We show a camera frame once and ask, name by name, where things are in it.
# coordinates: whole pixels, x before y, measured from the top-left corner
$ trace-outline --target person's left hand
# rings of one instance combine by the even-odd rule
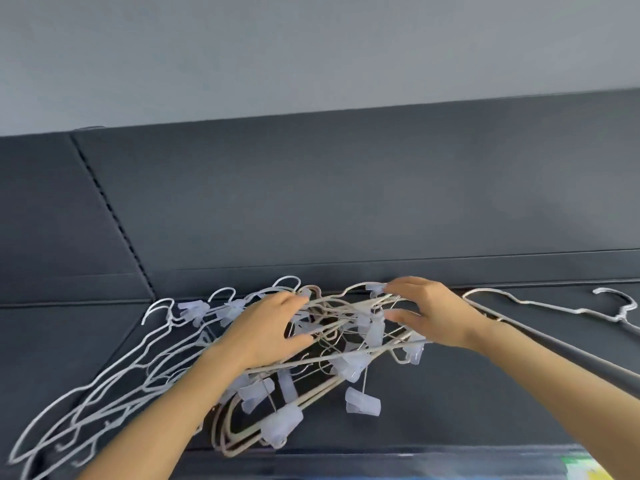
[[[215,346],[235,355],[243,370],[286,360],[314,341],[308,334],[284,338],[287,323],[306,302],[288,291],[268,295],[242,312]]]

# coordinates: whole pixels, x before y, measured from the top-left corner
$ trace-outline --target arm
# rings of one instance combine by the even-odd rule
[[[308,298],[280,292],[247,308],[224,336],[146,411],[124,428],[79,480],[167,479],[204,416],[245,369],[286,359],[312,338],[284,338],[293,314]]]
[[[416,302],[420,315],[385,317],[427,339],[485,355],[533,395],[616,480],[640,472],[640,401],[551,352],[504,322],[493,321],[443,284],[399,278],[386,288]]]

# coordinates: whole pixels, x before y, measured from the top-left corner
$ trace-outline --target person's left arm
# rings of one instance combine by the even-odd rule
[[[204,416],[244,370],[286,359],[311,345],[310,335],[284,338],[308,298],[269,295],[247,308],[164,395],[92,460],[79,480],[160,480],[171,475]]]

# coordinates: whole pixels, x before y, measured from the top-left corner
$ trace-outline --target person's right arm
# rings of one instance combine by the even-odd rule
[[[439,282],[398,278],[385,291],[420,308],[420,314],[388,310],[386,318],[434,342],[485,355],[544,405],[613,478],[640,478],[640,400],[511,325],[485,317]]]

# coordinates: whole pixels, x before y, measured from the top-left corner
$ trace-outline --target hand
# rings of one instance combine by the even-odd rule
[[[306,302],[306,296],[288,291],[270,294],[242,312],[216,347],[234,355],[242,370],[288,359],[314,341],[307,334],[284,338],[287,323]]]
[[[411,327],[443,345],[478,349],[479,338],[493,323],[442,283],[408,276],[390,282],[386,293],[415,302],[420,315],[408,310],[386,310],[385,318]]]

